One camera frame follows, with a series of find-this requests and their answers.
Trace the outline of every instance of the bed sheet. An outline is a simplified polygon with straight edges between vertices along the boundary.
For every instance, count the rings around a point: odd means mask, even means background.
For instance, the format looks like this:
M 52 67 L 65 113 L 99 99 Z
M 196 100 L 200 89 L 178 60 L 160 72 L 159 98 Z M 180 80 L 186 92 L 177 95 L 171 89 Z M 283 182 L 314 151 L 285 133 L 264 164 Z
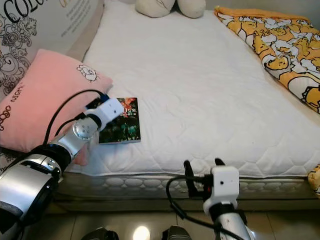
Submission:
M 197 174 L 219 157 L 243 177 L 306 176 L 320 162 L 320 117 L 278 84 L 212 11 L 149 18 L 107 1 L 84 62 L 138 97 L 141 142 L 97 145 L 90 176 Z

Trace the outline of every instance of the plush toy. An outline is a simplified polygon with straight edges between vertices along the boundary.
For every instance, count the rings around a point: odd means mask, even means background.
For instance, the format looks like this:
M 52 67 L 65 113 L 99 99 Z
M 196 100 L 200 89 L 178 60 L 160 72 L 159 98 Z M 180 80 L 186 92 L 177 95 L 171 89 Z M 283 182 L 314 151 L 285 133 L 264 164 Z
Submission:
M 201 17 L 206 9 L 206 0 L 136 0 L 135 9 L 151 18 L 160 18 L 170 13 L 175 1 L 189 18 Z

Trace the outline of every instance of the floor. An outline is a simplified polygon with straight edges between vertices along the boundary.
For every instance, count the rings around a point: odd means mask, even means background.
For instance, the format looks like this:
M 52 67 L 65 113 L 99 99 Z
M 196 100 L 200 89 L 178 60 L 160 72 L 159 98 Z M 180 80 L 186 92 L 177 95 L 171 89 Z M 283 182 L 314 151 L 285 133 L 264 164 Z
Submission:
M 210 219 L 201 212 L 191 216 L 203 221 Z M 320 211 L 247 212 L 249 228 L 257 240 L 320 240 Z M 92 230 L 105 227 L 117 232 L 120 240 L 133 240 L 139 226 L 149 229 L 150 240 L 161 240 L 162 232 L 171 225 L 185 228 L 193 240 L 213 240 L 209 228 L 181 220 L 174 213 L 79 213 L 45 216 L 32 226 L 26 240 L 81 240 Z

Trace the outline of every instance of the wall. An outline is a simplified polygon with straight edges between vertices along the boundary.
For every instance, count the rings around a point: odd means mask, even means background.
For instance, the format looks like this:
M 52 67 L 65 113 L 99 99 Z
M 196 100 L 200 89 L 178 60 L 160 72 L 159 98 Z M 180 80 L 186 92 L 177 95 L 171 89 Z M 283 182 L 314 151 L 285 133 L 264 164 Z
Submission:
M 239 9 L 263 9 L 308 17 L 320 30 L 320 0 L 206 0 L 206 9 L 215 6 Z

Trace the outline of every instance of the book cover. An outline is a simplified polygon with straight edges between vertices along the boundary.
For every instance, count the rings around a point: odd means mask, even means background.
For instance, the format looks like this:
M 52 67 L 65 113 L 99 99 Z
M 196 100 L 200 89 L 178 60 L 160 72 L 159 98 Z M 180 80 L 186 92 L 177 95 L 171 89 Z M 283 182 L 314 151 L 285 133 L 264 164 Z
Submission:
M 109 122 L 100 132 L 99 144 L 140 142 L 138 99 L 136 97 L 118 98 L 124 113 Z

